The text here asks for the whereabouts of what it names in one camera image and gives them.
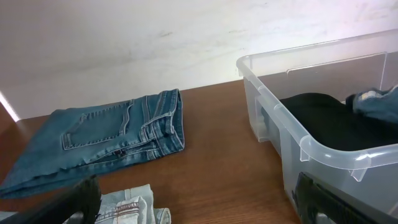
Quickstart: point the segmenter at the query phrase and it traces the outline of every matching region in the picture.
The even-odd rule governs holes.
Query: black fabric
[[[398,143],[397,124],[354,114],[329,95],[304,93],[280,102],[324,146],[357,151]]]

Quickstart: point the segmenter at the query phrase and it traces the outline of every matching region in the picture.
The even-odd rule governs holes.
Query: jeans back pocket
[[[129,108],[134,100],[125,101],[103,110],[82,114],[62,135],[64,150],[112,140],[128,132]]]

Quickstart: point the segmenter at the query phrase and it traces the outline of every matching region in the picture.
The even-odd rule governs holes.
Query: pocket stitching
[[[99,140],[88,141],[88,142],[86,142],[86,143],[84,143],[84,144],[72,144],[72,141],[71,141],[71,139],[70,139],[70,132],[71,132],[72,129],[73,129],[73,130],[78,129],[78,127],[79,127],[84,121],[86,121],[86,120],[88,121],[88,120],[90,120],[90,119],[92,119],[92,118],[95,118],[95,117],[97,117],[97,116],[99,116],[99,115],[105,113],[106,111],[109,111],[109,110],[114,109],[114,108],[117,108],[117,107],[122,107],[122,106],[125,106],[125,105],[128,105],[128,104],[129,104],[129,106],[126,108],[126,112],[125,112],[125,113],[127,113],[126,121],[123,121],[123,122],[122,122],[121,127],[120,127],[120,129],[119,129],[119,133],[118,133],[117,135],[115,135],[115,136],[110,136],[110,137],[106,137],[106,138],[99,139]],[[114,139],[114,138],[116,138],[116,137],[118,137],[118,136],[120,136],[120,135],[126,134],[126,126],[127,126],[128,122],[129,122],[129,120],[130,120],[130,116],[129,116],[129,113],[128,113],[128,112],[129,112],[129,109],[130,109],[130,107],[131,107],[132,105],[134,105],[134,100],[130,100],[130,101],[126,102],[126,103],[121,103],[121,104],[118,104],[118,105],[114,105],[114,106],[105,108],[105,109],[103,109],[103,110],[99,110],[99,111],[94,111],[94,112],[82,114],[82,115],[80,116],[80,118],[79,118],[79,121],[78,121],[76,124],[74,124],[73,127],[70,128],[65,134],[63,134],[63,135],[61,136],[63,149],[64,149],[64,150],[70,150],[70,149],[76,149],[76,148],[82,147],[82,146],[90,146],[90,145],[93,145],[93,144],[98,144],[98,143],[100,143],[100,142],[109,141],[109,140],[112,140],[112,139]]]

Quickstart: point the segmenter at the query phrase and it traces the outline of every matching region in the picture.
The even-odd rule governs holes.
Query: black object
[[[325,215],[337,224],[398,223],[397,219],[360,202],[308,173],[299,174],[295,192],[292,194],[303,224],[318,223],[317,220]]]
[[[48,202],[17,213],[0,224],[92,224],[101,205],[101,191],[96,178],[90,177],[76,184]]]
[[[314,139],[332,149],[357,151],[398,143],[398,124],[353,113],[349,98],[347,106],[321,93],[299,94],[280,102]]]

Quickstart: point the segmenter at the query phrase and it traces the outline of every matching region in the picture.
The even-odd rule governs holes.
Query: white wall
[[[243,55],[398,27],[395,0],[2,0],[20,118],[239,79]]]

